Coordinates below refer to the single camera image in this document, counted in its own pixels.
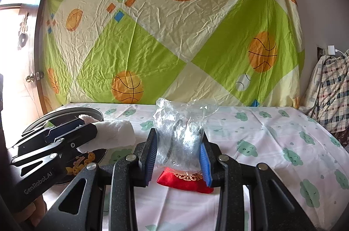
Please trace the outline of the person's left hand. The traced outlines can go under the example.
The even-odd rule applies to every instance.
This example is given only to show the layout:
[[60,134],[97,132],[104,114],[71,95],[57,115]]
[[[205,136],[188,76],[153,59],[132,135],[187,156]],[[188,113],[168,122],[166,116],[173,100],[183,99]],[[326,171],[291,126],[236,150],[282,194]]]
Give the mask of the person's left hand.
[[40,195],[21,212],[13,214],[13,217],[17,223],[22,223],[26,220],[29,220],[31,224],[36,227],[40,223],[46,212],[47,204],[44,201],[43,196]]

